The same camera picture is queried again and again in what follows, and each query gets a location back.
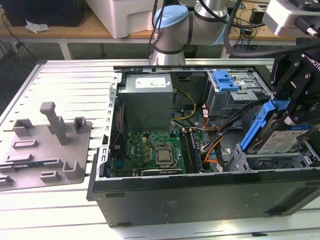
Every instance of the table leg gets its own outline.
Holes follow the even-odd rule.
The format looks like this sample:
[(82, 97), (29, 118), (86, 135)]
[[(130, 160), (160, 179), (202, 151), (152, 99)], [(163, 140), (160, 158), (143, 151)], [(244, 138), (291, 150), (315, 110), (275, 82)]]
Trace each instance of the table leg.
[(225, 48), (225, 46), (223, 46), (222, 48), (222, 53), (221, 53), (221, 59), (228, 59), (230, 58), (230, 54), (228, 53), (227, 49)]
[(11, 51), (13, 54), (18, 53), (18, 49), (16, 47), (16, 42), (4, 42), (6, 48)]
[(72, 60), (73, 57), (68, 47), (68, 41), (61, 39), (61, 41), (59, 41), (59, 45), (60, 45), (64, 60)]
[(106, 52), (106, 46), (104, 43), (100, 43), (100, 49), (101, 49), (101, 54), (102, 55), (106, 55), (107, 52)]

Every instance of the green motherboard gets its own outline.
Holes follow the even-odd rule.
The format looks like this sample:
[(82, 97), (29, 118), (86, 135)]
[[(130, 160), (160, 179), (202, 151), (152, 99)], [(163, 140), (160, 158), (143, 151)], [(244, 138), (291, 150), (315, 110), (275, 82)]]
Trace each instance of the green motherboard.
[[(198, 151), (204, 144), (200, 131), (193, 132)], [(186, 173), (179, 131), (130, 132), (123, 170), (180, 169)]]

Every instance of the floor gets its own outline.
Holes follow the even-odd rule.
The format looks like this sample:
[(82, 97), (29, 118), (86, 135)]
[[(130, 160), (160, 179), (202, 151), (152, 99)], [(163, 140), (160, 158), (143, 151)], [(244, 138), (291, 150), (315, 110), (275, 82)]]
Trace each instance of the floor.
[[(63, 60), (60, 47), (55, 43), (29, 43), (26, 46), (39, 60)], [(106, 44), (107, 54), (102, 55), (100, 45), (97, 43), (73, 43), (69, 47), (74, 59), (77, 60), (146, 59), (148, 49), (147, 44)], [(192, 54), (195, 50), (194, 47), (188, 47), (185, 49), (186, 58), (189, 58), (187, 54)], [(222, 45), (197, 46), (195, 57), (219, 58), (222, 47)], [(0, 59), (0, 115), (28, 77), (36, 62), (27, 51), (24, 51), (23, 46), (20, 46), (18, 54), (12, 55), (9, 53)]]

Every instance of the wooden table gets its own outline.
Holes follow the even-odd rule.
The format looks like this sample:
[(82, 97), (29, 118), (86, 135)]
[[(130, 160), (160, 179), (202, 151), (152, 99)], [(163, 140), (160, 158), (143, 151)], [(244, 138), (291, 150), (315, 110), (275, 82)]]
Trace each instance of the wooden table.
[[(239, 9), (237, 16), (249, 21), (251, 11), (255, 5), (254, 2), (244, 2), (246, 9)], [(65, 60), (71, 60), (72, 54), (68, 48), (69, 43), (99, 43), (101, 44), (102, 51), (105, 51), (104, 44), (110, 43), (148, 43), (151, 31), (141, 31), (130, 34), (124, 38), (112, 38), (108, 30), (99, 21), (97, 16), (90, 10), (85, 13), (82, 24), (78, 27), (63, 27), (63, 26), (49, 26), (49, 31), (39, 32), (37, 34), (27, 30), (24, 26), (11, 26), (9, 21), (6, 24), (12, 33), (24, 43), (58, 43), (61, 47), (62, 54)], [(239, 29), (232, 28), (230, 33), (230, 42), (235, 44), (239, 38)], [(0, 39), (6, 43), (14, 43), (17, 40), (6, 29), (2, 19), (0, 18)], [(275, 36), (268, 27), (264, 26), (257, 29), (257, 34), (250, 42), (251, 45), (278, 45), (287, 46), (295, 45), (295, 38), (285, 38)], [(225, 57), (225, 49), (222, 51), (222, 56)]]

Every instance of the circuit board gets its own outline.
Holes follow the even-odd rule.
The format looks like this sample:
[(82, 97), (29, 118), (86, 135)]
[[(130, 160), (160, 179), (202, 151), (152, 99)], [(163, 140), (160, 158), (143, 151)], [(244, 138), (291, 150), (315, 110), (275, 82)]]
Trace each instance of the circuit board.
[[(200, 150), (204, 144), (202, 133), (195, 131), (193, 134), (197, 148)], [(159, 150), (168, 150), (168, 153), (171, 153), (172, 164), (162, 163), (159, 160)], [(124, 165), (125, 169), (175, 168), (186, 173), (179, 132), (130, 132), (127, 136), (127, 158)]]

